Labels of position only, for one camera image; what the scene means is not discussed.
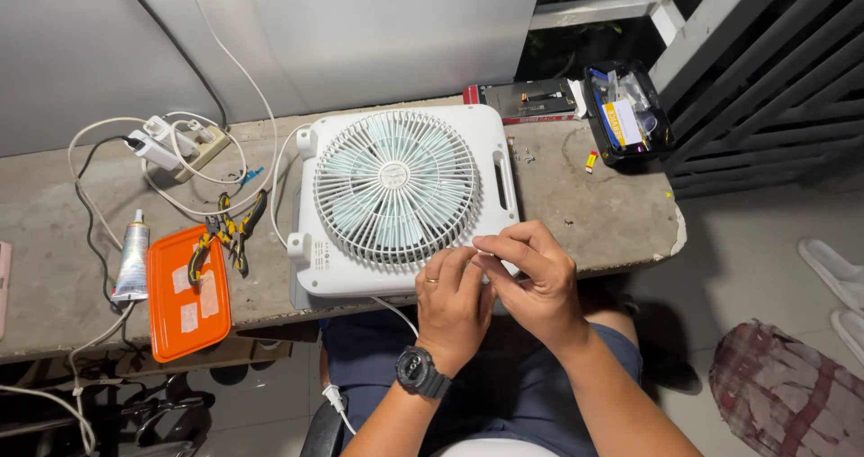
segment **concrete table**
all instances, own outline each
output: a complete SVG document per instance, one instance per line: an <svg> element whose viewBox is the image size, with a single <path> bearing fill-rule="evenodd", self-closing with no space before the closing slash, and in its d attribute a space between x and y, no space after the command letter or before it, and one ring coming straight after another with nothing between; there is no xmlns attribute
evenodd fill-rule
<svg viewBox="0 0 864 457"><path fill-rule="evenodd" d="M450 97L395 107L460 102L459 97ZM277 119L279 135L287 136L298 125L323 115ZM130 131L135 127L130 123ZM545 222L576 260L580 276L657 262L684 245L684 220L659 163L645 165L638 174L623 174L598 161L594 174L586 173L584 164L595 146L585 121L515 125L506 127L506 131L515 137L521 157L527 147L536 158L530 164L515 162L522 218ZM273 138L269 121L235 125L232 134L242 142L251 169L270 168ZM204 173L219 176L239 170L239 157L232 149L232 145L228 146ZM76 148L73 161L77 168L89 151L90 146ZM67 352L95 338L117 318L102 296L102 268L86 245L87 215L75 197L66 155L62 150L0 158L0 178L4 179L0 184L0 241L12 244L6 330L0 340L0 358L4 362ZM284 176L287 180L280 191L270 196L270 206L278 208L283 236L291 229L292 192L301 177L301 162L295 160L297 149L292 141L279 172L280 181ZM138 158L122 142L100 147L83 183L121 239L136 208L144 209L151 241L202 222L200 217L180 212L153 191L144 181ZM252 180L243 188L243 196L258 186L259 182ZM191 208L213 211L222 190L223 186L196 177L168 192ZM229 193L238 198L239 194L234 195L231 189ZM115 277L120 253L98 222L93 242L107 254L111 276ZM235 328L273 326L376 308L372 303L293 308L288 296L290 263L275 237L269 213L246 242L246 252L249 276L242 279L235 269L228 270ZM139 343L149 339L146 303L135 308L126 335ZM116 346L118 341L116 335L106 345Z"/></svg>

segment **black digital watch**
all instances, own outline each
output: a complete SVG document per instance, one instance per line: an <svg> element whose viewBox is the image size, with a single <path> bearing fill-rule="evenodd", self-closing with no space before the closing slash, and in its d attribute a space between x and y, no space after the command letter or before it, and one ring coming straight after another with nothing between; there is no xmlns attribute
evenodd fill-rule
<svg viewBox="0 0 864 457"><path fill-rule="evenodd" d="M409 345L396 362L396 381L410 395L441 398L450 387L450 378L435 369L432 356L422 347Z"/></svg>

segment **glue tube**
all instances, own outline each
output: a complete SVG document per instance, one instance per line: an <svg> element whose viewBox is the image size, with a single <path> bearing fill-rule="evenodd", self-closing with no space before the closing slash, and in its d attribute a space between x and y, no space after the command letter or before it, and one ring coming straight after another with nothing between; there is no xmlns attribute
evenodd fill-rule
<svg viewBox="0 0 864 457"><path fill-rule="evenodd" d="M112 301L147 298L147 250L150 247L150 227L144 223L141 209L135 211L135 222L126 226L123 237L123 258L120 274L114 286Z"/></svg>

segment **pliers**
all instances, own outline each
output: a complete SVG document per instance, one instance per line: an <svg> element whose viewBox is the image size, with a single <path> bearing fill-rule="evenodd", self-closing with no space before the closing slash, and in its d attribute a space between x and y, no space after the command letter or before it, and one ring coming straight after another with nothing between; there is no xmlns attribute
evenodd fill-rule
<svg viewBox="0 0 864 457"><path fill-rule="evenodd" d="M231 206L231 199L228 197L228 192L222 192L219 196L219 210L225 210ZM234 258L234 266L244 278L249 275L249 265L246 262L246 252L243 247L243 242L252 235L255 225L265 213L267 208L267 191L261 189L258 192L258 197L250 209L246 217L240 223L234 222L231 215L227 212L221 214L222 223L225 225L227 236L230 239L225 245L228 247L232 258Z"/></svg>
<svg viewBox="0 0 864 457"><path fill-rule="evenodd" d="M222 231L219 224L219 218L216 216L207 216L204 219L204 225L207 226L207 232L198 238L198 248L192 253L192 258L189 259L189 269L187 275L189 285L198 285L198 280L201 279L201 267L204 265L204 259L207 258L207 253L210 250L210 245L214 239L219 240L226 246L231 243L231 237Z"/></svg>

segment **hand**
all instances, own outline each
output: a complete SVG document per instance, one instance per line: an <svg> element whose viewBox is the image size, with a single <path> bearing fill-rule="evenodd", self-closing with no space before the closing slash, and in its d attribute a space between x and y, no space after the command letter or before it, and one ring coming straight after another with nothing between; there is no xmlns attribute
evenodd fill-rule
<svg viewBox="0 0 864 457"><path fill-rule="evenodd" d="M477 353L491 320L492 295L481 297L483 270L468 262L476 255L477 249L470 247L439 251L414 281L417 345L432 355L438 372L450 378Z"/></svg>
<svg viewBox="0 0 864 457"><path fill-rule="evenodd" d="M576 296L576 263L542 222L521 222L500 235L479 235L473 244L483 252L472 262L489 278L484 291L494 291L513 318L553 354L585 342L589 324ZM517 282L501 260L531 279Z"/></svg>

